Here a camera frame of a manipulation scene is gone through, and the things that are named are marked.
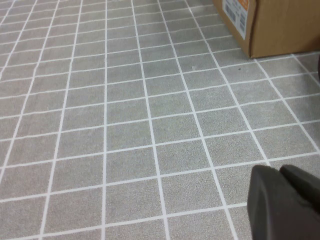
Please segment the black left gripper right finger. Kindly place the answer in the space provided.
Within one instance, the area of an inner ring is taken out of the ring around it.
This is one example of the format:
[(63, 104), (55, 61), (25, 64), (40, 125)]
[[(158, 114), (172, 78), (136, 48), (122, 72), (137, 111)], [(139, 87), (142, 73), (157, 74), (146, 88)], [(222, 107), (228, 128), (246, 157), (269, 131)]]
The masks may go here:
[(291, 186), (319, 213), (320, 179), (291, 164), (283, 165), (279, 171), (290, 182)]

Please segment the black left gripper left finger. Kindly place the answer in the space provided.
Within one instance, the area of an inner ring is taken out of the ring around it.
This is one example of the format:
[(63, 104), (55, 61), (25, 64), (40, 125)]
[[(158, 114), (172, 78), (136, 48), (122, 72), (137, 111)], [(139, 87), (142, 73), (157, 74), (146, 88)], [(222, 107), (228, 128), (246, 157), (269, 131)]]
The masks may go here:
[(277, 170), (251, 170), (247, 213), (254, 240), (318, 240), (320, 212)]

